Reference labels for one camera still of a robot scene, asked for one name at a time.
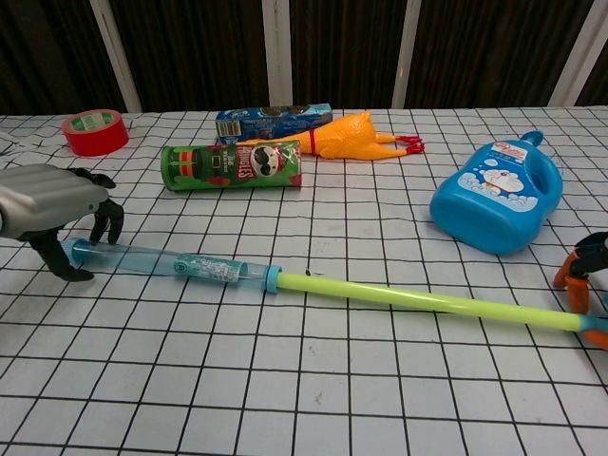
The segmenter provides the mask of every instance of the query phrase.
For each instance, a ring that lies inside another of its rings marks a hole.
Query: white grid tablecloth
[[[379,131],[418,134],[427,152],[305,158],[301,189],[176,194],[160,149],[215,143],[213,112],[127,115],[131,140],[102,159],[70,152],[65,116],[4,117],[0,167],[106,173],[126,212],[122,244],[566,309],[555,272],[573,244],[608,229],[608,108],[372,112]],[[476,147],[534,128],[564,178],[541,235],[491,256],[443,234],[428,215],[436,186]],[[608,353],[573,333],[109,270],[66,284],[6,239],[0,268],[2,454],[608,451]],[[592,284],[605,312],[606,272]]]

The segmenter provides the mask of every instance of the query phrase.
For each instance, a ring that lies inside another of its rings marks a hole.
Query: pringles logo
[[[252,179],[255,176],[251,165],[251,148],[237,146],[237,179]]]

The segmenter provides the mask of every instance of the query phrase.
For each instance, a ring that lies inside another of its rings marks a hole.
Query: plastic bottle
[[[540,233],[560,202],[557,166],[537,146],[542,132],[481,147],[445,180],[430,216],[446,233],[490,254],[515,253]]]

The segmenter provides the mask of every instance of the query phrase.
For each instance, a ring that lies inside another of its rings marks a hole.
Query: pringles can
[[[161,173],[165,186],[173,191],[299,187],[300,143],[166,146],[161,152]]]

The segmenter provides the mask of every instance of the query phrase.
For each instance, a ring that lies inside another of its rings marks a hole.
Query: snack box
[[[248,107],[220,111],[216,128],[222,144],[247,140],[274,140],[318,128],[333,120],[325,104]]]

